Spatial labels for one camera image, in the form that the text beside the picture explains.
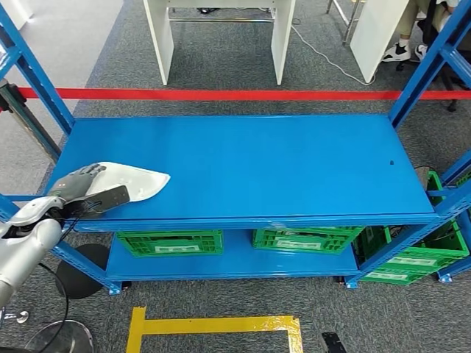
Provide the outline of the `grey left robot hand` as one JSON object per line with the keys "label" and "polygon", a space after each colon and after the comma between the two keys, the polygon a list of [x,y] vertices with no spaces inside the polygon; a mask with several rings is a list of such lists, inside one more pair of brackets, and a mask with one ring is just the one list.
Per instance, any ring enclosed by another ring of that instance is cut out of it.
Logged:
{"label": "grey left robot hand", "polygon": [[64,202],[85,196],[99,173],[106,169],[106,166],[100,163],[77,169],[57,180],[48,191],[48,196],[57,196]]}

